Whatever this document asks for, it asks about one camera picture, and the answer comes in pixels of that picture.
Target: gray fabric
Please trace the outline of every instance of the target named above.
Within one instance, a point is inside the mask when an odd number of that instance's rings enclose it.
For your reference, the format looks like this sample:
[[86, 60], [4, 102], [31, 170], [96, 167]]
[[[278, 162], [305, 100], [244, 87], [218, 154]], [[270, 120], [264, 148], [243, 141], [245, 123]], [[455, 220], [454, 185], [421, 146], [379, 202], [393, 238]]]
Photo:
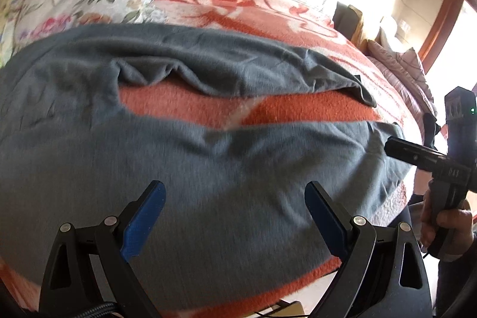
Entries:
[[211, 95], [352, 87], [374, 104], [324, 56], [254, 36], [125, 24], [36, 42], [0, 71], [0, 255], [13, 268], [40, 283], [62, 223], [117, 215], [158, 179], [168, 199], [132, 260], [152, 301], [175, 310], [240, 300], [329, 258], [304, 204], [307, 182], [369, 217], [409, 170], [383, 152], [390, 135], [402, 136], [393, 124], [217, 131], [121, 105], [118, 81], [152, 84], [171, 71]]

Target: wooden door frame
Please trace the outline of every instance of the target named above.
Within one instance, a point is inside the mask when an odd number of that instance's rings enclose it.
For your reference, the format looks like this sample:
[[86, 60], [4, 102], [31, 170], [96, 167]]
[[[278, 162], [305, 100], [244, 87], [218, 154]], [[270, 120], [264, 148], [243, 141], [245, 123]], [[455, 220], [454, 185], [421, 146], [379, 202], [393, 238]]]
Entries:
[[424, 73], [429, 71], [444, 47], [456, 24], [464, 1], [467, 1], [477, 11], [476, 0], [443, 0], [436, 20], [419, 50]]

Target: human hand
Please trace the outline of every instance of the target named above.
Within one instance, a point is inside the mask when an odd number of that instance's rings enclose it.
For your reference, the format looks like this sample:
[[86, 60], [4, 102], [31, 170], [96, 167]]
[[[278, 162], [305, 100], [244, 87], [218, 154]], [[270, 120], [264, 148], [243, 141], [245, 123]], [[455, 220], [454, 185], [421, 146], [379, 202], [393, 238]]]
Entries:
[[[421, 243], [428, 248], [436, 237], [436, 227], [432, 225], [431, 192], [424, 194], [424, 207], [421, 213]], [[474, 242], [472, 232], [473, 217], [470, 205], [464, 200], [463, 209], [443, 210], [437, 215], [437, 225], [447, 229], [455, 229], [452, 242], [445, 252], [448, 255], [463, 255]]]

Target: blue gripper pad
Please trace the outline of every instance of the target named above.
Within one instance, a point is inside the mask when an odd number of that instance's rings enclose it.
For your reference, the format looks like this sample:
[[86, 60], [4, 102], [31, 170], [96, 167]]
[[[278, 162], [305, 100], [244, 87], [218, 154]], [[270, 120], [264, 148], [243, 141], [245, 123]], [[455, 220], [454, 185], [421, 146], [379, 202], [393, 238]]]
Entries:
[[152, 181], [138, 201], [141, 202], [139, 208], [123, 232], [121, 255], [127, 262], [133, 256], [139, 255], [164, 207], [164, 184], [160, 181]]
[[306, 185], [305, 204], [331, 254], [344, 261], [349, 253], [352, 234], [351, 216], [328, 196], [317, 181]]

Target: black sleeve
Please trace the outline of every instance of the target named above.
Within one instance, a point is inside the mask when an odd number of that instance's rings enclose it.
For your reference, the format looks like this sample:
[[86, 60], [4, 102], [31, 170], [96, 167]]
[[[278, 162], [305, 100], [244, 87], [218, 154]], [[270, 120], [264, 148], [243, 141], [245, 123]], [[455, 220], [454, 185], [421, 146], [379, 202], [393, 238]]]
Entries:
[[[437, 280], [437, 298], [436, 312], [440, 317], [447, 308], [454, 302], [462, 287], [466, 283], [470, 272], [477, 263], [477, 238], [474, 234], [474, 243], [461, 258], [453, 262], [439, 262], [439, 278]], [[474, 306], [475, 301], [469, 300], [470, 305]]]

